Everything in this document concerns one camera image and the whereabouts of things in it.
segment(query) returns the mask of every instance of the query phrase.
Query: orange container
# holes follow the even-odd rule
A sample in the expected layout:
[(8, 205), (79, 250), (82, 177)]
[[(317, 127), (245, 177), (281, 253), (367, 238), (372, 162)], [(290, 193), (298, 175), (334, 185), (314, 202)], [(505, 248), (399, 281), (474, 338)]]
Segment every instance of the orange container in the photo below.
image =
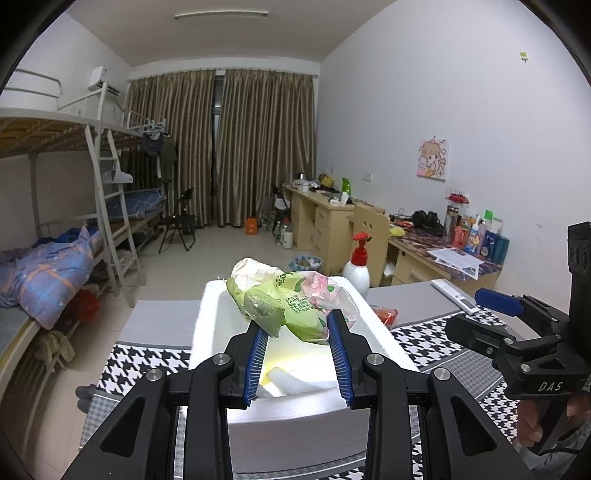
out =
[(258, 232), (258, 225), (256, 224), (256, 218), (250, 217), (244, 222), (244, 230), (247, 235), (256, 235)]

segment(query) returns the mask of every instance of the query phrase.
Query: human hand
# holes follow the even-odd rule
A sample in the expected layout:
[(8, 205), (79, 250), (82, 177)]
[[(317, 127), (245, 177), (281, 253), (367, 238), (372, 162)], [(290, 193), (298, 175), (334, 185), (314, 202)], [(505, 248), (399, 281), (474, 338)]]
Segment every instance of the human hand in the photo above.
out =
[[(561, 434), (583, 425), (591, 416), (591, 394), (580, 392), (569, 400), (566, 408), (569, 422)], [(517, 439), (525, 447), (533, 447), (542, 439), (540, 411), (536, 402), (521, 400), (517, 404)]]

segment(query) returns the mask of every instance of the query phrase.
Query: green bottle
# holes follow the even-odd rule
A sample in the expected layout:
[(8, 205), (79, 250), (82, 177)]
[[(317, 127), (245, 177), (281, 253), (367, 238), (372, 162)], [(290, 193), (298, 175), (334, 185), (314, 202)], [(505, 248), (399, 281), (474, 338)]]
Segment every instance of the green bottle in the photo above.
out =
[(349, 184), (349, 180), (346, 178), (341, 179), (343, 181), (343, 185), (340, 188), (341, 192), (347, 192), (349, 194), (349, 198), (351, 198), (351, 185)]

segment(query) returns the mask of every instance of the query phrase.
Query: shoe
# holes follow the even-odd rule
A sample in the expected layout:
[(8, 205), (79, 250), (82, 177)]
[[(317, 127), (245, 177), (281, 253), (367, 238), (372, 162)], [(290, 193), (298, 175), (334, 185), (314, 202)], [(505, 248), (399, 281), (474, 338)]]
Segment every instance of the shoe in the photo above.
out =
[(90, 385), (81, 385), (80, 387), (76, 387), (76, 397), (78, 397), (81, 400), (92, 400), (92, 397), (94, 396), (95, 392), (96, 385), (92, 383)]
[(90, 410), (90, 404), (92, 400), (89, 398), (81, 398), (78, 400), (78, 410), (82, 413), (86, 413), (88, 415), (88, 411)]

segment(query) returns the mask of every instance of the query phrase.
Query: paper sheet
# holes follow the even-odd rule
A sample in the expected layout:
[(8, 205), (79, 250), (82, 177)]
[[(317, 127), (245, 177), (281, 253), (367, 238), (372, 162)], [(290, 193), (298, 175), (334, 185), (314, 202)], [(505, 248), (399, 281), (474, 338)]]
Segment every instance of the paper sheet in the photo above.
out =
[(480, 265), (484, 262), (473, 255), (460, 252), (455, 248), (429, 250), (429, 253), (435, 257), (436, 263), (463, 272), (468, 277), (478, 280), (478, 271)]

